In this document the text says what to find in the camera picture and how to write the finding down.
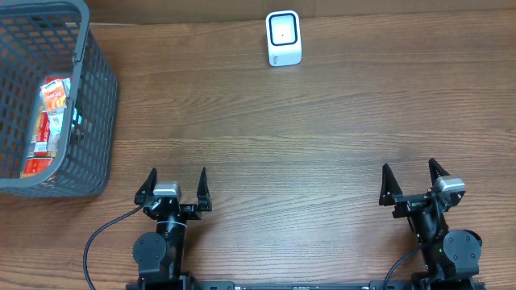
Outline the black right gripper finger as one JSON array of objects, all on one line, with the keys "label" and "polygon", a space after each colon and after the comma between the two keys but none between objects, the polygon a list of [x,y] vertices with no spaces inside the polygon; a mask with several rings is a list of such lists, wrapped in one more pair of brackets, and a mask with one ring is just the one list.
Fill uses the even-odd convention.
[{"label": "black right gripper finger", "polygon": [[437,186],[439,183],[449,179],[450,174],[437,162],[435,158],[430,158],[428,160],[428,166],[433,186]]},{"label": "black right gripper finger", "polygon": [[395,205],[403,197],[402,190],[388,164],[382,166],[382,183],[379,205]]}]

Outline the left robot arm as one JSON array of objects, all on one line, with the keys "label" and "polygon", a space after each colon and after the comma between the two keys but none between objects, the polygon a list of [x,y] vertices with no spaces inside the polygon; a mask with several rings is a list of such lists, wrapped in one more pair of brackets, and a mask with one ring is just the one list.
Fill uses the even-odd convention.
[{"label": "left robot arm", "polygon": [[156,221],[156,230],[140,235],[133,246],[133,258],[138,264],[138,279],[126,290],[170,289],[200,290],[202,287],[189,272],[182,270],[187,222],[200,220],[203,212],[212,210],[203,168],[197,190],[198,201],[181,203],[181,188],[176,181],[159,182],[157,170],[135,194],[135,204]]}]

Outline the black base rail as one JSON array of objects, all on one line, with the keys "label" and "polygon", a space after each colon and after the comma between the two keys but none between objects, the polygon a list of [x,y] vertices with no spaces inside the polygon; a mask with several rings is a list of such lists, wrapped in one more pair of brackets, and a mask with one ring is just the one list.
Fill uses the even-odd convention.
[{"label": "black base rail", "polygon": [[[383,289],[383,280],[372,280],[368,284],[234,284],[231,281],[197,281],[190,288],[181,286],[167,286],[162,284],[156,285],[138,285],[127,284],[124,289],[201,289],[201,290],[381,290]],[[387,290],[410,290],[414,288],[409,281],[394,280],[389,281],[386,286]],[[436,284],[431,289],[477,289],[485,290],[485,284],[476,282],[472,288],[466,284],[452,286],[451,284]]]}]

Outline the grey plastic mesh basket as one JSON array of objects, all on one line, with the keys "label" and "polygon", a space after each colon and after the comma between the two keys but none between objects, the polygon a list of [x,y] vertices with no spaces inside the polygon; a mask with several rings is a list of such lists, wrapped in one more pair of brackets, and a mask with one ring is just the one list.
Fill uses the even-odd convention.
[{"label": "grey plastic mesh basket", "polygon": [[[48,78],[71,80],[56,158],[23,177]],[[1,191],[81,197],[106,187],[119,83],[83,1],[1,3]]]}]

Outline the red snack stick packet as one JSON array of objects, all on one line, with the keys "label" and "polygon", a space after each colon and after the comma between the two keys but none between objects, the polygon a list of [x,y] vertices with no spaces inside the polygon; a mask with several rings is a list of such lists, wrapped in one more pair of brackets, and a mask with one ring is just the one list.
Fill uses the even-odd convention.
[{"label": "red snack stick packet", "polygon": [[48,140],[50,135],[48,113],[41,113],[40,121],[37,126],[34,155],[44,157],[48,154]]}]

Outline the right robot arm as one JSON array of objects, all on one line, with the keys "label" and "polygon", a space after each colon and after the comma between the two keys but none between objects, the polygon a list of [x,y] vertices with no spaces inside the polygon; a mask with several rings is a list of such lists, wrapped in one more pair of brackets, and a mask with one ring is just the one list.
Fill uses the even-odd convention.
[{"label": "right robot arm", "polygon": [[[482,239],[472,230],[450,230],[444,214],[463,199],[463,180],[447,172],[435,159],[428,160],[431,187],[425,192],[403,194],[392,169],[382,166],[379,204],[393,206],[394,218],[405,218],[418,245],[403,255],[387,272],[382,289],[484,289],[473,276],[480,272]],[[415,272],[409,281],[391,278],[407,259],[421,253],[425,271]]]}]

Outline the orange long noodle package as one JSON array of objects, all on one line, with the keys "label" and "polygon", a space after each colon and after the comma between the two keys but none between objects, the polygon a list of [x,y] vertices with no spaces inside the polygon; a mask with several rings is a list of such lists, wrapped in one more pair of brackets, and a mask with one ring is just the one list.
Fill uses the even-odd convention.
[{"label": "orange long noodle package", "polygon": [[[52,81],[55,78],[60,77],[54,77],[54,78],[47,78],[46,83],[49,81]],[[24,169],[21,171],[21,177],[27,178],[30,176],[35,176],[43,172],[45,169],[48,168],[48,166],[53,162],[53,160],[57,157],[57,153],[48,151],[48,154],[44,157],[41,156],[35,156],[34,155],[34,148],[35,148],[35,141],[36,141],[36,135],[37,135],[37,126],[40,121],[41,113],[43,111],[46,111],[44,104],[42,102],[40,92],[39,92],[39,98],[40,98],[40,106],[38,107],[38,114],[35,119],[35,127],[31,136],[31,143],[29,145],[29,149],[27,151],[27,159],[25,163]]]}]

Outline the orange tissue pack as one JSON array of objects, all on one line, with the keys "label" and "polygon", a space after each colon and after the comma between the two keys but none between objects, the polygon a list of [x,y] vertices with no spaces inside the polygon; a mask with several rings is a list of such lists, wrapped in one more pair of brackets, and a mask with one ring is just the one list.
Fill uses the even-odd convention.
[{"label": "orange tissue pack", "polygon": [[56,78],[40,87],[40,96],[48,113],[60,112],[66,107],[67,89],[62,78]]}]

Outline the white barcode scanner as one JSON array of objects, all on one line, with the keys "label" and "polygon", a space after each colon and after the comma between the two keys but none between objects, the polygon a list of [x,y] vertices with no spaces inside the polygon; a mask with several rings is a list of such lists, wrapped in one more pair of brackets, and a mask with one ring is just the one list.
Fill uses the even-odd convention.
[{"label": "white barcode scanner", "polygon": [[268,62],[272,67],[300,64],[302,61],[301,25],[297,12],[279,10],[265,19]]}]

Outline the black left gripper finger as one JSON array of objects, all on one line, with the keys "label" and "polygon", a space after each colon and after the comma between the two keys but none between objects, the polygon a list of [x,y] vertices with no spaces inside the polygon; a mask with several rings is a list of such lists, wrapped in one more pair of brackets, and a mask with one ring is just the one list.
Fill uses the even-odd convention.
[{"label": "black left gripper finger", "polygon": [[135,193],[134,203],[143,205],[147,198],[153,194],[157,182],[157,170],[153,168],[141,187]]},{"label": "black left gripper finger", "polygon": [[206,168],[202,169],[200,179],[198,182],[197,198],[199,204],[210,204],[211,197],[207,184],[207,171]]}]

